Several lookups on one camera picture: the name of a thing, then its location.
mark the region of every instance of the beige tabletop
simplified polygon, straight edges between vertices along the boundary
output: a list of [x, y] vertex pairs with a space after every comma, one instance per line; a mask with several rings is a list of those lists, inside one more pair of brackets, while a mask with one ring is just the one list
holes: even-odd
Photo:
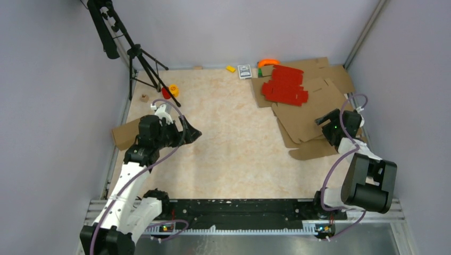
[[[161, 71], [160, 77], [179, 87], [180, 110], [203, 135], [156, 166], [140, 195], [158, 188], [170, 198], [312, 198], [338, 158], [291, 158], [271, 108], [257, 107], [250, 80], [239, 80], [237, 72], [175, 70]], [[150, 83], [143, 71], [138, 78]], [[142, 94], [150, 101], [141, 102]], [[152, 114], [150, 104], [156, 98], [161, 94], [137, 82], [127, 122]], [[171, 115], [177, 116], [174, 110]], [[161, 157], [171, 149], [163, 149]], [[112, 187], [124, 152], [119, 152]], [[341, 186], [348, 167], [342, 162], [328, 186]]]

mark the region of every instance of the small wooden cube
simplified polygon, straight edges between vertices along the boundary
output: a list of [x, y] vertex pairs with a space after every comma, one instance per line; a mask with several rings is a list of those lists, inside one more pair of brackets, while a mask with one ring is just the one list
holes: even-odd
[[147, 103], [147, 102], [149, 101], [149, 96], [146, 95], [146, 94], [142, 94], [141, 97], [139, 98], [139, 100], [140, 100], [141, 102]]

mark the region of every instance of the black tripod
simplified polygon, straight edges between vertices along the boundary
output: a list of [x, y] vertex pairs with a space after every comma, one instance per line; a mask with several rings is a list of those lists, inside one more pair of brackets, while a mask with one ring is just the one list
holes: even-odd
[[[102, 7], [106, 7], [108, 9], [108, 11], [106, 12], [106, 15], [104, 13], [101, 13], [100, 9]], [[99, 36], [101, 37], [102, 43], [104, 45], [104, 50], [106, 51], [109, 58], [118, 58], [119, 54], [117, 53], [116, 45], [113, 42], [113, 38], [111, 37], [111, 34], [108, 32], [106, 25], [103, 22], [102, 18], [107, 19], [108, 16], [114, 18], [115, 24], [113, 26], [111, 26], [111, 29], [114, 32], [118, 32], [119, 30], [121, 30], [122, 31], [121, 36], [124, 36], [125, 39], [127, 40], [128, 44], [130, 45], [130, 49], [127, 51], [127, 55], [129, 55], [129, 61], [130, 61], [130, 63], [129, 63], [129, 65], [130, 65], [130, 67], [129, 67], [129, 72], [130, 72], [129, 99], [131, 100], [131, 97], [132, 97], [132, 90], [131, 90], [132, 82], [133, 82], [133, 80], [136, 80], [136, 81], [139, 81], [141, 83], [144, 83], [146, 85], [149, 85], [149, 86], [155, 88], [158, 92], [160, 92], [162, 89], [160, 87], [160, 85], [163, 86], [163, 89], [165, 89], [168, 92], [168, 94], [174, 100], [176, 105], [178, 107], [180, 107], [181, 106], [180, 103], [176, 100], [174, 95], [172, 95], [172, 93], [169, 92], [169, 89], [167, 88], [167, 86], [160, 79], [160, 76], [158, 75], [158, 66], [156, 67], [157, 72], [155, 72], [155, 70], [151, 67], [151, 65], [149, 65], [149, 63], [144, 58], [143, 53], [144, 53], [144, 55], [148, 56], [150, 59], [155, 61], [156, 65], [157, 64], [160, 65], [165, 70], [168, 70], [169, 68], [167, 66], [163, 65], [156, 58], [152, 57], [145, 50], [141, 49], [141, 45], [135, 44], [131, 40], [124, 24], [122, 23], [121, 19], [119, 19], [117, 12], [114, 10], [113, 3], [108, 0], [89, 0], [88, 8], [91, 13], [91, 16], [93, 17], [94, 24], [96, 25]], [[138, 80], [135, 77], [136, 70], [133, 70], [133, 59], [135, 57], [138, 58], [139, 62], [141, 63], [141, 65], [144, 68], [144, 71], [149, 76], [152, 84]]]

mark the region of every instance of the yellow block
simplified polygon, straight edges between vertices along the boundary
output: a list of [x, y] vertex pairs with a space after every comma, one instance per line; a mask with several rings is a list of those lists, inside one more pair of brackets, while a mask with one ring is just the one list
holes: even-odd
[[171, 94], [174, 95], [174, 97], [178, 97], [179, 96], [179, 87], [177, 87], [177, 85], [171, 84], [169, 86], [169, 91], [171, 92]]
[[235, 67], [228, 65], [225, 69], [229, 70], [232, 73], [235, 73]]

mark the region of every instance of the wall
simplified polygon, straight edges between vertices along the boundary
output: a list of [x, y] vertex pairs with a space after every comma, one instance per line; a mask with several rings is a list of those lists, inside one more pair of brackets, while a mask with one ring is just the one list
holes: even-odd
[[73, 254], [128, 71], [79, 1], [1, 1], [0, 12], [0, 254]]
[[370, 98], [374, 151], [398, 164], [395, 192], [420, 254], [449, 254], [450, 13], [450, 1], [391, 1], [350, 69]]
[[377, 0], [115, 1], [132, 39], [172, 68], [327, 56], [343, 64]]

